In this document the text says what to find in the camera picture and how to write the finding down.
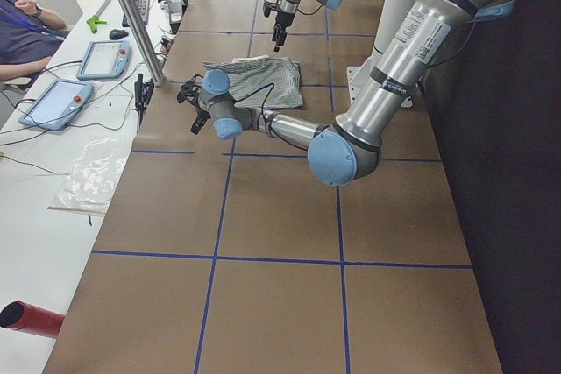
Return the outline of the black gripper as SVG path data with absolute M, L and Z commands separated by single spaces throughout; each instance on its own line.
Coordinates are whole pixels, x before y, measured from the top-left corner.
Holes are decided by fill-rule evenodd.
M 265 1 L 263 4 L 264 16 L 268 18 L 273 11 L 276 13 L 272 38 L 274 42 L 273 50 L 279 52 L 287 37 L 286 29 L 293 23 L 295 5 L 288 0 L 276 0 L 274 3 Z
M 177 102 L 182 104 L 188 102 L 191 106 L 196 108 L 197 117 L 192 123 L 190 132 L 193 134 L 198 134 L 207 121 L 210 119 L 210 114 L 208 111 L 201 108 L 199 104 L 199 93 L 202 86 L 195 82 L 195 78 L 186 81 L 181 85 L 181 89 L 176 96 Z

